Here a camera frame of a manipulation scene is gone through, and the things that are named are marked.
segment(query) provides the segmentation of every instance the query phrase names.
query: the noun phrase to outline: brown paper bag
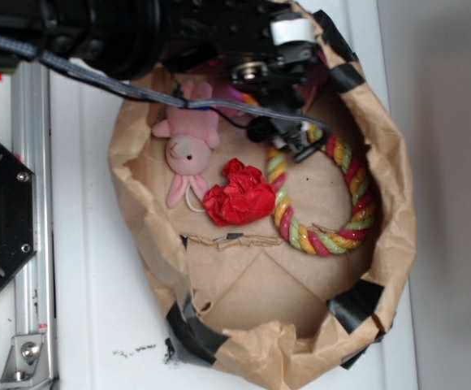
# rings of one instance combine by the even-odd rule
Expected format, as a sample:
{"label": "brown paper bag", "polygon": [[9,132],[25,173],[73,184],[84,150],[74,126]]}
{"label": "brown paper bag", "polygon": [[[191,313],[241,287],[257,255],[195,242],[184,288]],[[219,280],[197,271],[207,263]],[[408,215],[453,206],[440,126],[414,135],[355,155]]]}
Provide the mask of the brown paper bag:
{"label": "brown paper bag", "polygon": [[[387,332],[415,253],[404,139],[359,64],[335,35],[323,33],[317,24],[332,83],[308,114],[366,152],[381,205],[376,234],[349,255],[320,258],[293,249],[270,218],[218,227],[184,201],[169,210],[174,173],[165,160],[166,140],[151,136],[165,114],[161,105],[125,102],[110,144],[120,208],[180,357],[269,389],[301,388]],[[166,93],[175,87],[162,68],[138,85]],[[224,185],[221,170],[234,157],[264,170],[264,145],[225,121],[219,135],[222,144],[203,174],[210,184]],[[335,230],[348,221],[348,187],[329,158],[317,153],[290,164],[288,173],[299,220]],[[214,241],[228,233],[245,238]]]}

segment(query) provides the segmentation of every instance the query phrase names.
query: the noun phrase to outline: black duct tape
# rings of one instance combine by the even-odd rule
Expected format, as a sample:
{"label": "black duct tape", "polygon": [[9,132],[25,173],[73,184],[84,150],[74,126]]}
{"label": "black duct tape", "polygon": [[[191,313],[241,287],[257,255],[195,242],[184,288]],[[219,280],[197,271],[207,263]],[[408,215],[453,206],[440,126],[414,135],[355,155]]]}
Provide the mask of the black duct tape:
{"label": "black duct tape", "polygon": [[342,37],[340,31],[336,28],[333,20],[324,11],[317,11],[313,14],[314,19],[322,27],[324,33],[322,39],[326,44],[347,62],[358,61],[358,56],[349,47],[348,43]]}
{"label": "black duct tape", "polygon": [[[376,336],[376,339],[374,339],[373,344],[381,343],[384,336],[385,336],[385,333],[383,331],[379,332],[378,335]],[[351,370],[351,367],[355,365],[358,359],[360,359],[362,356],[365,355],[365,352],[367,352],[368,348],[369,348],[369,345],[365,347],[364,349],[361,349],[360,351],[357,351],[345,357],[344,359],[342,359],[342,364],[340,366],[346,370]]]}
{"label": "black duct tape", "polygon": [[[186,249],[188,238],[181,236],[181,240]],[[166,321],[171,329],[172,345],[182,362],[212,366],[216,361],[216,352],[228,340],[227,336],[213,331],[197,317],[190,296],[185,300],[183,311],[175,302]]]}
{"label": "black duct tape", "polygon": [[330,69],[330,78],[339,93],[349,92],[365,83],[364,77],[351,63]]}
{"label": "black duct tape", "polygon": [[349,291],[330,299],[327,307],[351,334],[373,315],[382,293],[383,286],[360,279]]}

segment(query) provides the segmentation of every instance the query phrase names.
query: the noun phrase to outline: pink plush bunny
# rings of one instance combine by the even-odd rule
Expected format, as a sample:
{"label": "pink plush bunny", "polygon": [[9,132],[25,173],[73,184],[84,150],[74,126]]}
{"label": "pink plush bunny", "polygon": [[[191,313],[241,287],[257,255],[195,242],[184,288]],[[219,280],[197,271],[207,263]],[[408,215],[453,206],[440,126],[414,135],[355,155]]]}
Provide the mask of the pink plush bunny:
{"label": "pink plush bunny", "polygon": [[[212,86],[205,81],[185,81],[181,89],[187,99],[212,97]],[[156,137],[170,138],[165,155],[176,175],[167,195],[169,208],[178,205],[189,185],[200,200],[209,190],[201,173],[209,165],[212,149],[219,146],[218,122],[218,115],[210,110],[169,107],[167,118],[153,127]]]}

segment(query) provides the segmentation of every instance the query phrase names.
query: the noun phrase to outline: red crumpled fabric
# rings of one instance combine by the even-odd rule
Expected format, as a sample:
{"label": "red crumpled fabric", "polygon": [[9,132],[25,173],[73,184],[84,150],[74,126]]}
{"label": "red crumpled fabric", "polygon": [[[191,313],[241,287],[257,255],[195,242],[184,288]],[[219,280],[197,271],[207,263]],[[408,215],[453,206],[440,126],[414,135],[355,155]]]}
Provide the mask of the red crumpled fabric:
{"label": "red crumpled fabric", "polygon": [[233,158],[223,174],[227,186],[216,184],[203,198],[207,214],[217,225],[246,225],[274,211],[275,194],[256,167],[246,167]]}

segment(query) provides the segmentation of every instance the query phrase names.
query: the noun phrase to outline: multicolored rope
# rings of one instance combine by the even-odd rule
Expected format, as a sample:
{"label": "multicolored rope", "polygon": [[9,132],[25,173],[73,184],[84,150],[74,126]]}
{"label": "multicolored rope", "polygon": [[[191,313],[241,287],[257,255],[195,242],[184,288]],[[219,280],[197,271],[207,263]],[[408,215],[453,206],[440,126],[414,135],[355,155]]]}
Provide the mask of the multicolored rope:
{"label": "multicolored rope", "polygon": [[[317,126],[312,125],[308,130],[311,143],[321,139],[323,135],[323,130]],[[299,223],[286,186],[286,154],[272,146],[267,153],[266,172],[267,180],[276,196],[274,223],[284,240],[307,254],[344,254],[360,245],[373,226],[376,211],[374,193],[367,168],[361,158],[353,154],[349,145],[343,143],[338,136],[327,136],[321,151],[332,158],[345,174],[352,196],[351,221],[339,232],[324,232],[319,228],[306,227]]]}

